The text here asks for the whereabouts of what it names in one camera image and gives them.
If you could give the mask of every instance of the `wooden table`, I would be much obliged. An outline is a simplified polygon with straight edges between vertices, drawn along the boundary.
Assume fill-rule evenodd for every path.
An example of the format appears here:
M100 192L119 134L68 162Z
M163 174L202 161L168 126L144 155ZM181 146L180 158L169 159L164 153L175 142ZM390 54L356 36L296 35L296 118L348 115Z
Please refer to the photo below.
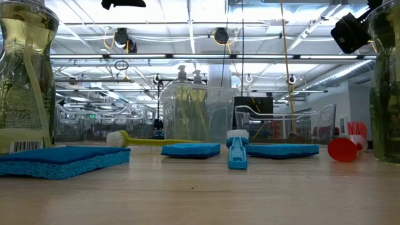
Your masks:
M63 181L0 179L1 225L400 224L400 166L365 152L353 163L318 156L249 157L227 169L227 151L171 159L135 147L131 162Z

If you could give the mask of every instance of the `barcode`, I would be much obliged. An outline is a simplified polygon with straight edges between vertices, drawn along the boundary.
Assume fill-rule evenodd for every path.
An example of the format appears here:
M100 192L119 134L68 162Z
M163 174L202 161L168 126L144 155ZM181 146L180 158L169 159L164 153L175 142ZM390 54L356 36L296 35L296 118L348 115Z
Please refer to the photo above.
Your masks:
M33 149L41 149L43 148L42 141L18 141L12 142L10 145L10 154L11 153L19 153L22 151L28 151Z

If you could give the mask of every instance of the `blue sponge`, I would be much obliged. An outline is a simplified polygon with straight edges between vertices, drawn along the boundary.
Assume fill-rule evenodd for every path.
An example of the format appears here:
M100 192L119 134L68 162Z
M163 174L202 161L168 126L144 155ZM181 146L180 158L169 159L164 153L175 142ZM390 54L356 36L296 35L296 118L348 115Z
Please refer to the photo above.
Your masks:
M161 154L172 158L207 159L219 154L220 144L214 143L179 143L162 147Z
M57 147L19 152L0 157L0 176L66 179L127 163L129 153L130 149L121 147Z
M250 156L269 159L289 159L313 156L319 153L319 146L315 144L272 144L246 146Z

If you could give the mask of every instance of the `yellow brush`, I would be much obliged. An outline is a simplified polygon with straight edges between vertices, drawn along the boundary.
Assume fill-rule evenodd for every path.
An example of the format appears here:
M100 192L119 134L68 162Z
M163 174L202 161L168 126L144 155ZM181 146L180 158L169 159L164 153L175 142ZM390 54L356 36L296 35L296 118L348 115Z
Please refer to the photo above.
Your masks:
M107 135L107 144L110 147L124 147L128 145L140 145L140 146L165 146L168 144L176 143L200 143L200 141L187 141L187 140L155 140L155 139L136 139L129 137L126 131L111 132Z

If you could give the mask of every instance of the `brush bristles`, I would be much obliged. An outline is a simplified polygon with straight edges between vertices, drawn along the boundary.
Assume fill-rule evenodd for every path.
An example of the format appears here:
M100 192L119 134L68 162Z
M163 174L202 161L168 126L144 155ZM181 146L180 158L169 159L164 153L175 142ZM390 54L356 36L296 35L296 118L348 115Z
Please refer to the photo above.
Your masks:
M121 148L125 144L124 136L119 131L111 132L107 135L107 144L110 147Z
M226 134L227 138L233 138L233 137L238 137L238 138L246 138L247 140L249 139L249 133L246 130L232 130L228 131Z

